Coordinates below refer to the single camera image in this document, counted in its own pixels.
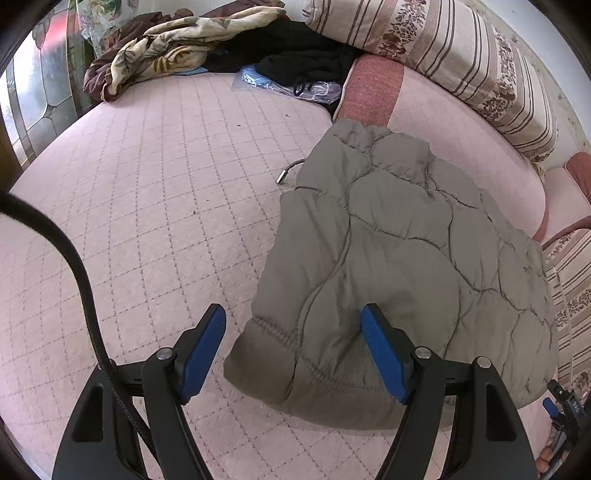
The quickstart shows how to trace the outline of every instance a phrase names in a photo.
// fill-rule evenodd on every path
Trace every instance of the striped pillow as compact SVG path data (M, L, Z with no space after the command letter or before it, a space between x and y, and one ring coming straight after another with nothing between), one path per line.
M455 0L306 0L310 28L396 60L473 108L515 149L541 161L556 119L544 85L515 45Z
M558 381L580 398L591 389L591 230L568 233L544 251L558 325Z

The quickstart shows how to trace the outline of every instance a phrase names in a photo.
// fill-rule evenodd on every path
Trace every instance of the pink cushion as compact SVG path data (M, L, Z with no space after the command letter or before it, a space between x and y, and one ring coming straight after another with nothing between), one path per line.
M591 202L591 155L587 152L575 153L565 166L583 195Z
M388 127L428 141L436 156L460 167L488 190L515 227L529 236L538 231L545 210L538 174L467 105L423 75L405 69Z
M545 189L548 227L544 243L573 223L591 215L591 205L587 197L565 168L554 168L546 172Z
M428 141L435 155L488 190L515 227L531 237L540 229L545 193L529 162L474 110L423 75L362 55L345 85L336 114L342 117Z

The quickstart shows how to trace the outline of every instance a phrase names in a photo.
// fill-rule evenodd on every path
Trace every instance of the floral blanket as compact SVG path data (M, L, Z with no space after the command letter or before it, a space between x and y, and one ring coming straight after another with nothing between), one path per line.
M134 83L194 70L219 42L283 15L279 7L252 7L229 17L185 17L155 25L119 50L101 98L113 102Z

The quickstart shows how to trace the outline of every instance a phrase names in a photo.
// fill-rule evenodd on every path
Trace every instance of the metal screw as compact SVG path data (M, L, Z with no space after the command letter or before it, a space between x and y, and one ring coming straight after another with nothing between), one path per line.
M482 368L490 368L492 365L491 361L485 356L479 356L476 363Z
M431 350L429 350L426 346L418 347L414 353L417 357L423 358L424 360L431 358Z
M156 358L158 360L168 360L173 355L173 349L170 347L161 348L156 352Z

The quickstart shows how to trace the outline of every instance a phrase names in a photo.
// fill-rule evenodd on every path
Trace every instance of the pink mattress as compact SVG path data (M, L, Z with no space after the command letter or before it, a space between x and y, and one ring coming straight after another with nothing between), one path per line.
M72 125L13 192L56 221L82 255L116 362L172 345L211 302L226 308L220 351L185 408L214 478L373 478L393 432L308 424L223 378L222 360L250 318L279 221L275 178L330 126L320 106L231 92L232 78L166 77L132 87ZM95 359L65 262L20 224L0 218L0 231L0 416L51 473ZM528 425L532 438L545 435L536 431L540 422ZM429 479L439 477L448 438L449 430L438 435ZM146 459L150 477L160 478Z

